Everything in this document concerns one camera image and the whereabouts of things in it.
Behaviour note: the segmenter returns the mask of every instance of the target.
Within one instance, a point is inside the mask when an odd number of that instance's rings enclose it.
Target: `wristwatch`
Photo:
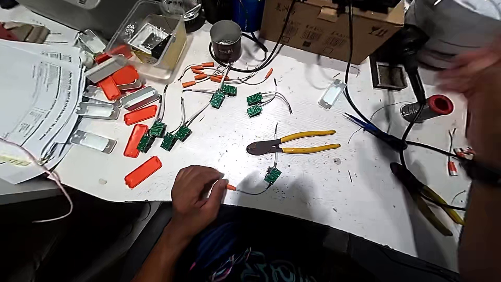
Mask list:
[[[491,168],[475,160],[462,161],[461,164],[472,180],[501,187],[501,170]]]

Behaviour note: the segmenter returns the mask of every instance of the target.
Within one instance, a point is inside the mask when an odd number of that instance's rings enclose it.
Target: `human hand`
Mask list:
[[[474,94],[478,75],[498,62],[501,62],[501,38],[490,46],[456,56],[451,68],[439,72],[438,87],[469,97]]]
[[[468,98],[468,140],[475,158],[501,168],[501,62],[477,74]]]
[[[173,216],[167,225],[173,232],[191,239],[216,219],[228,184],[222,176],[219,171],[202,166],[179,171],[171,193]]]

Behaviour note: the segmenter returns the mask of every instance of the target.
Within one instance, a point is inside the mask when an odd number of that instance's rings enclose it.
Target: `stack of papers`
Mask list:
[[[0,40],[0,137],[53,168],[67,153],[85,86],[80,49]],[[19,148],[0,143],[0,178],[16,184],[44,171]]]

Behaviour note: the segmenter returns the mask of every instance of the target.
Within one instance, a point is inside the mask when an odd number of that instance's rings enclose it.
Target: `solder spool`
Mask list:
[[[212,50],[218,60],[233,63],[242,55],[242,30],[235,22],[222,20],[210,28]]]
[[[454,104],[452,101],[444,95],[433,95],[426,100],[426,104],[421,112],[421,115],[417,118],[416,122],[423,122],[427,119],[446,115],[452,113],[454,110]],[[419,111],[419,103],[404,105],[400,108],[400,113],[402,117],[408,121],[412,122],[417,112]]]

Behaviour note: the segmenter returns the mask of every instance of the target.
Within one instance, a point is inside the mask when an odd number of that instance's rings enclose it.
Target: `white table surface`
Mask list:
[[[189,36],[188,44],[178,69],[180,72],[188,64],[212,61],[207,45],[209,24]],[[244,54],[235,65],[245,66],[245,62],[255,65],[252,54],[262,58],[262,51],[255,49],[251,42],[243,40]],[[269,49],[273,42],[265,42]],[[432,208],[454,233],[453,237],[440,235],[415,208],[410,197],[396,182],[389,169],[390,161],[398,156],[373,136],[366,132],[356,133],[350,143],[352,133],[358,129],[341,116],[343,112],[355,114],[345,97],[340,97],[333,108],[324,110],[318,100],[324,89],[338,73],[344,78],[346,63],[318,56],[285,46],[269,65],[274,69],[272,76],[257,86],[238,85],[237,97],[224,100],[221,108],[207,108],[190,126],[193,133],[183,143],[177,142],[167,152],[160,148],[157,139],[147,154],[136,159],[123,156],[132,126],[126,126],[121,110],[118,120],[86,119],[79,129],[105,136],[117,141],[111,154],[103,154],[88,148],[73,146],[56,170],[64,184],[96,197],[114,201],[169,201],[174,177],[179,169],[189,165],[214,167],[225,173],[231,184],[239,184],[245,177],[261,173],[273,165],[273,154],[265,156],[249,155],[245,148],[248,144],[274,138],[277,122],[278,137],[308,130],[337,131],[332,136],[309,137],[295,140],[286,147],[312,147],[340,143],[336,150],[309,154],[279,154],[278,169],[282,175],[265,193],[259,196],[245,195],[228,191],[225,204],[259,208],[287,214],[314,222],[326,224],[362,236],[380,244],[419,256],[430,262],[457,270],[456,253],[459,226],[445,214]],[[373,89],[368,60],[352,68],[349,89],[353,101],[359,109],[370,116],[386,104],[401,101],[415,101],[410,87],[401,92]],[[268,69],[261,71],[252,81],[259,81]],[[421,70],[425,81],[427,96],[438,93],[434,86],[433,73]],[[235,72],[230,77],[240,76]],[[187,72],[182,82],[192,80],[193,74]],[[246,113],[245,98],[257,92],[274,90],[273,78],[278,81],[279,92],[291,103],[293,114],[278,98],[264,106],[260,116],[249,118]],[[163,83],[148,81],[159,92]],[[216,89],[214,82],[207,81],[191,87]],[[184,97],[186,115],[191,116],[206,104],[210,95],[195,92],[182,94],[181,83],[177,80],[170,84],[166,95],[166,109],[163,122],[167,130],[179,124],[180,97]],[[437,117],[418,124],[409,139],[448,149],[448,129],[457,127],[455,147],[466,145],[464,139],[465,103],[456,95],[449,95],[455,106],[452,114]],[[386,107],[374,117],[381,128],[401,136],[407,126],[399,109],[403,104]],[[151,125],[152,119],[142,122]],[[439,193],[447,202],[460,191],[467,190],[469,181],[463,171],[458,177],[447,175],[446,158],[421,148],[410,147],[406,151],[407,164],[415,175]],[[160,170],[134,189],[124,183],[124,177],[149,159],[158,156],[163,163]],[[457,197],[453,204],[461,205],[465,193]]]

